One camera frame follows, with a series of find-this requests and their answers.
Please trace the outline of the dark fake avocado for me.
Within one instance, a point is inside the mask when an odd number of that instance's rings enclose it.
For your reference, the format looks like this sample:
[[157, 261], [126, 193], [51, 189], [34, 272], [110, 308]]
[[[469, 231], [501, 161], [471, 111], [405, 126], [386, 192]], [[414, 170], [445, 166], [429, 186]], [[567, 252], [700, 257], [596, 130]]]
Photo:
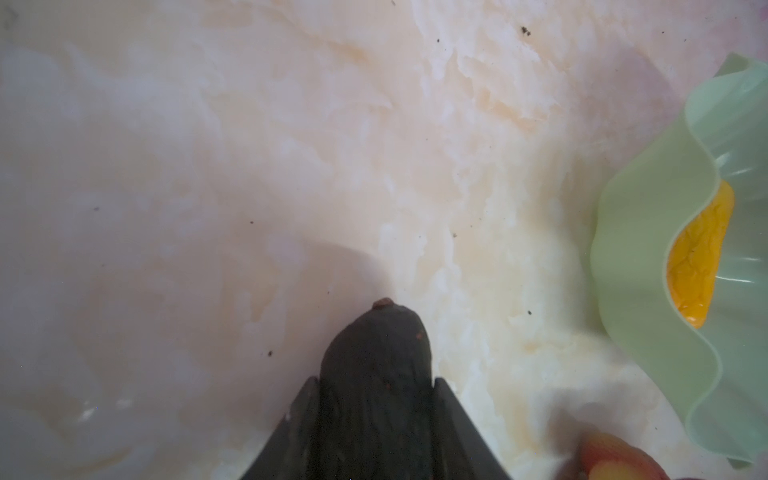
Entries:
[[431, 349], [412, 310], [389, 298], [345, 327], [320, 369], [320, 479], [433, 475]]

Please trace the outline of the yellow orange fake fruit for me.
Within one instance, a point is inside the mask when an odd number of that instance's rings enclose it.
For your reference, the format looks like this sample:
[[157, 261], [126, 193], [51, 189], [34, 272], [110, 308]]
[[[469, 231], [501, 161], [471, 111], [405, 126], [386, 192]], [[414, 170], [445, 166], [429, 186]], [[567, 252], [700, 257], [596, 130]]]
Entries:
[[732, 187], [721, 181], [711, 203], [678, 235], [669, 254], [666, 280], [672, 301], [694, 328], [708, 315], [734, 204]]

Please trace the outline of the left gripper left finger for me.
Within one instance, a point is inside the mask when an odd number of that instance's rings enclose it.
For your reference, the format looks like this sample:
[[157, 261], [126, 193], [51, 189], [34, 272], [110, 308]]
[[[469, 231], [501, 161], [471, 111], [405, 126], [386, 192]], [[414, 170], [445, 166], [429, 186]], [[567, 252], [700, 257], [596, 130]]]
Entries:
[[319, 380], [317, 377], [309, 377], [261, 452], [240, 479], [312, 479], [312, 450], [319, 410]]

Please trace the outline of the red fake peach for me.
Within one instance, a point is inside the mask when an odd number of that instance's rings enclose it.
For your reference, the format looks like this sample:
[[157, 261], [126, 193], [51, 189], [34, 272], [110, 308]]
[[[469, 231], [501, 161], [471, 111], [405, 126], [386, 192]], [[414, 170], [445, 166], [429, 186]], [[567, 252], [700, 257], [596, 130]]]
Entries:
[[643, 450], [605, 432], [591, 432], [583, 438], [579, 462], [589, 480], [670, 479], [662, 467]]

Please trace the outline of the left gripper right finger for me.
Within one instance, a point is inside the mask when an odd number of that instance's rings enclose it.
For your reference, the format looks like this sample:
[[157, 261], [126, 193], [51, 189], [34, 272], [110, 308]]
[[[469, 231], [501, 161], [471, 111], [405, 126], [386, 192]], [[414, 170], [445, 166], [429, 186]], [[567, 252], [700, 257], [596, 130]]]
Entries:
[[443, 378], [434, 382], [431, 423], [434, 479], [510, 479]]

